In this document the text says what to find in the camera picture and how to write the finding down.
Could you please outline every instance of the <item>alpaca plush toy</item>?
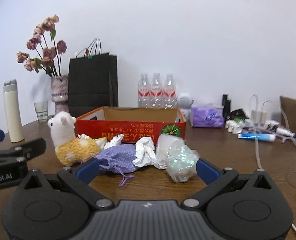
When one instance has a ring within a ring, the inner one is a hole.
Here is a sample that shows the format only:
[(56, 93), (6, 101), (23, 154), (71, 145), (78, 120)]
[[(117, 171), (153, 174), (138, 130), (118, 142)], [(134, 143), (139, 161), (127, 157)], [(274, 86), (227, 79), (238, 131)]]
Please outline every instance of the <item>alpaca plush toy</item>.
[(60, 112), (48, 121), (56, 155), (65, 166), (99, 153), (95, 140), (75, 137), (75, 122), (76, 118), (67, 112)]

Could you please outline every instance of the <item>green pumpkin picture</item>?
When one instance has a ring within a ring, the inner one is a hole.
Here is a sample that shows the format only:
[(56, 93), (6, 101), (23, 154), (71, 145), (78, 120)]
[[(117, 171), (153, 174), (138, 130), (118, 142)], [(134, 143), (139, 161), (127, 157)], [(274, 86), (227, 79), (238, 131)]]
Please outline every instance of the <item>green pumpkin picture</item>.
[(162, 133), (166, 133), (166, 134), (180, 137), (181, 136), (181, 128), (175, 124), (167, 124), (161, 129), (160, 134), (162, 134)]

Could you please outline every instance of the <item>yellow fuzzy body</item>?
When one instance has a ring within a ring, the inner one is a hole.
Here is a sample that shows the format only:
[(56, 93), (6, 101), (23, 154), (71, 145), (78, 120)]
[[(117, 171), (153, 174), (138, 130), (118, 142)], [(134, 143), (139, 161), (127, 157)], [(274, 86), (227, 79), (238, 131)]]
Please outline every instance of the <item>yellow fuzzy body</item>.
[(56, 147), (55, 151), (63, 165), (71, 166), (92, 155), (97, 155), (100, 149), (93, 139), (74, 138), (66, 144)]

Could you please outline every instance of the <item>blue tube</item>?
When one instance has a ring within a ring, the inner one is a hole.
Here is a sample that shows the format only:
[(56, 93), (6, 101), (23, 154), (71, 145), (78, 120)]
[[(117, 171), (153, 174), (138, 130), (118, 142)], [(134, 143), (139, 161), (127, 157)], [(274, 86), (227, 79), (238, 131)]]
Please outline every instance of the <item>blue tube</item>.
[(255, 140), (255, 138), (258, 139), (258, 141), (263, 141), (263, 142), (273, 142), (276, 139), (275, 134), (270, 134), (270, 133), (239, 133), (238, 138), (240, 139), (248, 139), (248, 140)]

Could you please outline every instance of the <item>thermos lid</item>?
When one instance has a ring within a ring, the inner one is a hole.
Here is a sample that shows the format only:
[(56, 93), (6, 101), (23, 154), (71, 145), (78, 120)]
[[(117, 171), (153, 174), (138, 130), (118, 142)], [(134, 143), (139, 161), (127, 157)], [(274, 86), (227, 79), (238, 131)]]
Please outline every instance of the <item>thermos lid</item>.
[(10, 92), (10, 91), (16, 91), (18, 90), (18, 87), (17, 87), (17, 80), (16, 79), (12, 79), (12, 80), (9, 80), (9, 81), (6, 81), (4, 84), (3, 84), (3, 92)]

